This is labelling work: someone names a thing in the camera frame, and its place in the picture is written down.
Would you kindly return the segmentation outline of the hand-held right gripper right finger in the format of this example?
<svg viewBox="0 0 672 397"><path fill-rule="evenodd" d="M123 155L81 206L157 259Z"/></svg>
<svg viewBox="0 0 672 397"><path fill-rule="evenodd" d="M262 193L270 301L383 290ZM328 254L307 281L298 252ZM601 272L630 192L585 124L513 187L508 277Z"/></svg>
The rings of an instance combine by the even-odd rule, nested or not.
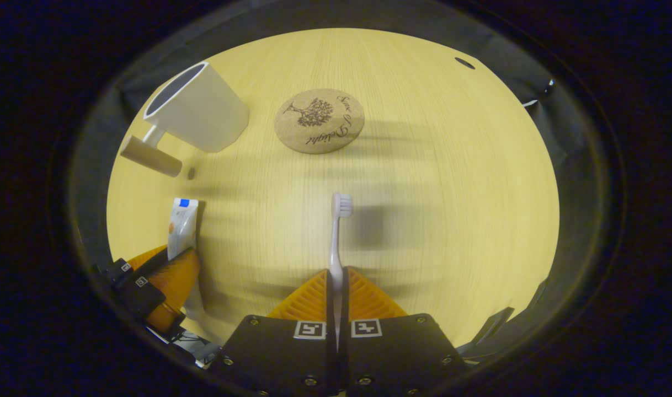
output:
<svg viewBox="0 0 672 397"><path fill-rule="evenodd" d="M430 314L407 314L351 267L342 315L339 389L346 396L422 396L470 370Z"/></svg>

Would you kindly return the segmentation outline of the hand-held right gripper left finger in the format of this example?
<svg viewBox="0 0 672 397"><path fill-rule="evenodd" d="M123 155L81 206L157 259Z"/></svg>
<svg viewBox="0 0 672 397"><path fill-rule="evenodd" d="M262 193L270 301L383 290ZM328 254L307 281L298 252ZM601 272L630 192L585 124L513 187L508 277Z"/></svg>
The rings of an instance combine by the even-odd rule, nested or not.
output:
<svg viewBox="0 0 672 397"><path fill-rule="evenodd" d="M208 373L255 396L338 394L329 271L311 277L268 316L247 315Z"/></svg>

